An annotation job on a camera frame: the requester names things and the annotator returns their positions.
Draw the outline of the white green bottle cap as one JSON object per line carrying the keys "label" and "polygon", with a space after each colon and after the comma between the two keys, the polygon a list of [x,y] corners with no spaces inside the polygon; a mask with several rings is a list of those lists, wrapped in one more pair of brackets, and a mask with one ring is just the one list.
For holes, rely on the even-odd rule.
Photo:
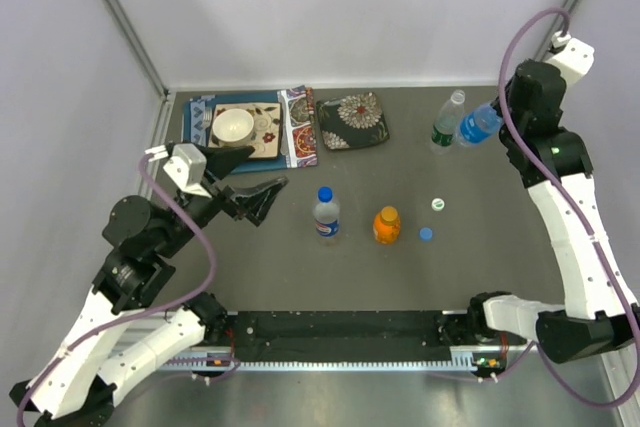
{"label": "white green bottle cap", "polygon": [[445,201],[442,198],[434,198],[431,202],[431,208],[435,212],[441,212],[445,208]]}

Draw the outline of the blue label water bottle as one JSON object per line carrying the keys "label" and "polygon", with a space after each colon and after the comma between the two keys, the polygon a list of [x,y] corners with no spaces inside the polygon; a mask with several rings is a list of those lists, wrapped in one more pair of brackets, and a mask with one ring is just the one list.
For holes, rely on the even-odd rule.
{"label": "blue label water bottle", "polygon": [[465,115],[460,121],[455,140],[462,147],[473,147],[496,134],[503,125],[492,102],[486,102]]}

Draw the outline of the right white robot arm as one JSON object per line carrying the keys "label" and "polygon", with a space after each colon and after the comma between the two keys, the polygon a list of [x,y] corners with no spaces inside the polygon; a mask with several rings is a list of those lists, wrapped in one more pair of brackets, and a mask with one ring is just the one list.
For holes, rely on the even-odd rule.
{"label": "right white robot arm", "polygon": [[508,292],[472,298],[466,327],[487,343],[502,331],[538,343],[554,363],[591,357],[628,346],[633,333],[623,305],[639,312],[622,279],[600,218],[593,166],[582,138],[561,126],[567,83],[558,67],[527,60],[511,78],[507,105],[533,154],[562,186],[556,188],[525,157],[508,128],[499,138],[510,163],[547,229],[564,290],[561,305],[521,299]]}

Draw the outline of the green label water bottle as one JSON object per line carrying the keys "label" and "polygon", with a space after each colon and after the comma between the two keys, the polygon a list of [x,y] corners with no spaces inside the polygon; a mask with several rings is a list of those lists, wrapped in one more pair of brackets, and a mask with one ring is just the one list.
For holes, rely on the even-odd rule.
{"label": "green label water bottle", "polygon": [[445,153],[453,145],[456,129],[464,116],[466,95],[455,90],[440,108],[432,126],[431,148],[436,153]]}

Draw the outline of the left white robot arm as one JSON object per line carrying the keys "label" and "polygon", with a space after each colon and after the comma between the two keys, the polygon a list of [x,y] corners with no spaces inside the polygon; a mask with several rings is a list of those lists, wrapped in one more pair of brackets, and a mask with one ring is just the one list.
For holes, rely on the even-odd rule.
{"label": "left white robot arm", "polygon": [[[35,412],[39,426],[101,426],[133,388],[181,351],[229,336],[228,312],[208,290],[217,259],[203,229],[221,212],[259,226],[289,182],[281,176],[253,187],[218,187],[252,152],[190,142],[145,151],[140,174],[164,204],[131,195],[111,209],[102,236],[112,249],[80,314],[46,367],[10,391],[17,425]],[[156,304],[176,271],[170,259],[192,238],[209,259],[205,279]]]}

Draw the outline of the blue bottle cap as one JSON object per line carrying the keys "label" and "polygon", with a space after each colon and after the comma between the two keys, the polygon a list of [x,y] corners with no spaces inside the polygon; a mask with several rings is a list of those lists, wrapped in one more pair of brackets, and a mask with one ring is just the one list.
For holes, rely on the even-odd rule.
{"label": "blue bottle cap", "polygon": [[433,230],[429,227],[423,227],[419,231],[420,238],[424,241],[430,241],[433,239]]}

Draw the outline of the orange juice bottle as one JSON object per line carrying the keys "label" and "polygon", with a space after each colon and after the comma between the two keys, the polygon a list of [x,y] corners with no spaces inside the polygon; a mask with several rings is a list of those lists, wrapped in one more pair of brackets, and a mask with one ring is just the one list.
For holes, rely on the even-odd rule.
{"label": "orange juice bottle", "polygon": [[394,243],[401,231],[401,217],[393,206],[383,207],[375,216],[373,222],[374,238],[382,244]]}

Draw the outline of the red-blue label water bottle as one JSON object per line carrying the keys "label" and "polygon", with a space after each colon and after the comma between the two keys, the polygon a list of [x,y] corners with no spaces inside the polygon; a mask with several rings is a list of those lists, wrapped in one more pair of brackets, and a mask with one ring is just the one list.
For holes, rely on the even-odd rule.
{"label": "red-blue label water bottle", "polygon": [[331,245],[338,239],[341,228],[340,213],[340,204],[333,189],[329,186],[320,187],[312,215],[316,233],[325,245]]}

